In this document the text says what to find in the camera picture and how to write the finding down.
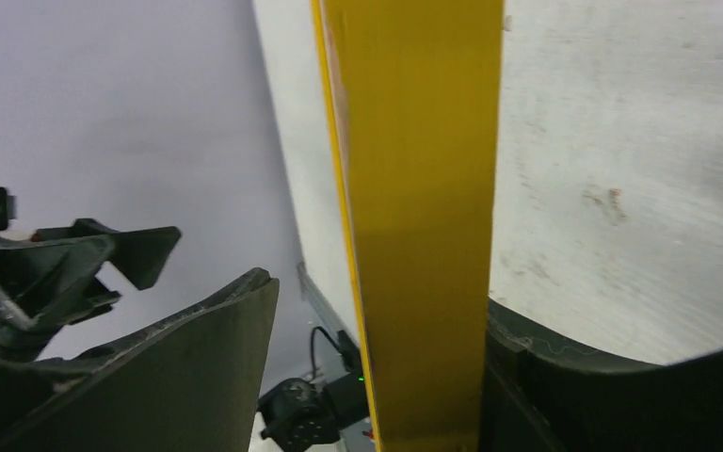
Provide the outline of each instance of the wall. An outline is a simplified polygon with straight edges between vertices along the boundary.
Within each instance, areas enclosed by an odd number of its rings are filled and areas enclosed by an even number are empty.
[[[309,1],[276,3],[255,1],[304,256],[353,325]],[[723,1],[506,4],[490,296],[637,359],[723,347]]]
[[[18,229],[94,217],[175,225],[160,283],[114,271],[118,309],[63,331],[71,357],[188,306],[253,266],[281,278],[264,387],[307,370],[295,222],[249,1],[0,0],[0,185]]]

